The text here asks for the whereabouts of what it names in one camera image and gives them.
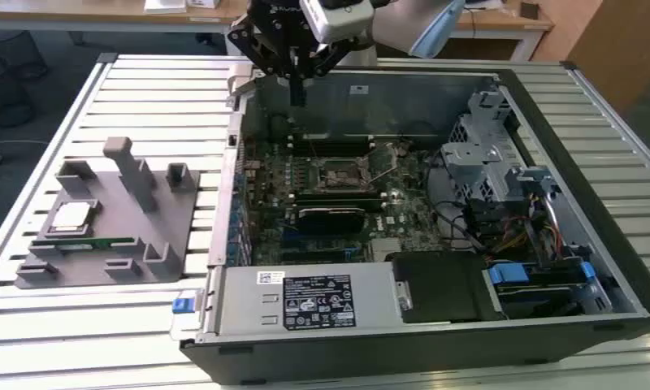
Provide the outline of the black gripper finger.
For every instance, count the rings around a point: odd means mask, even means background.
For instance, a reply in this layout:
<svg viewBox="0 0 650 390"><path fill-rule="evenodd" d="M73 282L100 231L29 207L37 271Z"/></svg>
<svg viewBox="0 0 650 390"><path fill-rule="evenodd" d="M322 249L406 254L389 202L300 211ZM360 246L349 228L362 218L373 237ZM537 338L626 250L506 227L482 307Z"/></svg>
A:
<svg viewBox="0 0 650 390"><path fill-rule="evenodd" d="M325 45L321 50L314 46L296 49L296 106L304 107L306 103L305 81L325 76L357 46L358 38L352 37Z"/></svg>
<svg viewBox="0 0 650 390"><path fill-rule="evenodd" d="M229 41L266 75L278 76L289 88L290 106L296 106L296 63L292 48L272 49L245 14L231 26Z"/></svg>

